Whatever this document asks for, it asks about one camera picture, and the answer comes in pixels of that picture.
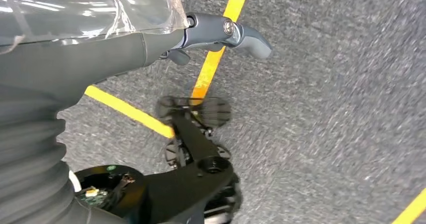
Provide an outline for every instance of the yellow floor marking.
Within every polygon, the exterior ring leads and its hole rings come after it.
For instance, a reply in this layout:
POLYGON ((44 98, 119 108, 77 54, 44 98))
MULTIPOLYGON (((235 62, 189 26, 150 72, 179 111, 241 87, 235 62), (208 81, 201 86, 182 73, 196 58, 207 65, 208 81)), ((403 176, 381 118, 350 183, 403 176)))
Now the yellow floor marking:
MULTIPOLYGON (((230 18, 234 22, 237 21, 240 12, 243 9, 246 0, 229 0, 225 8, 224 16, 230 18)), ((218 68, 221 57, 224 53, 225 47, 219 52, 208 52, 198 80, 194 86, 192 97, 204 98, 207 94, 210 83, 213 80, 216 69, 218 68)))
POLYGON ((392 224, 411 224, 426 210, 426 188, 407 206, 392 224))
POLYGON ((174 132, 172 128, 161 123, 160 121, 156 120, 152 116, 140 111, 139 109, 131 106, 130 104, 124 102, 123 100, 100 90, 97 87, 94 87, 94 86, 88 87, 86 89, 85 94, 121 112, 122 114, 128 116, 129 118, 139 121, 146 127, 156 131, 157 133, 161 134, 164 137, 172 138, 174 136, 174 132))

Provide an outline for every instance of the clear plastic sheet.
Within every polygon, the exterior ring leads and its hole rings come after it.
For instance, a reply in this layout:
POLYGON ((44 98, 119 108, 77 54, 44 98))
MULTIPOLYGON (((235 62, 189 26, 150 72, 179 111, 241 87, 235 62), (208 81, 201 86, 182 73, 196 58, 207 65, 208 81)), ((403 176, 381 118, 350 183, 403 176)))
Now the clear plastic sheet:
POLYGON ((188 27, 181 0, 0 0, 0 23, 6 52, 20 43, 69 45, 188 27))

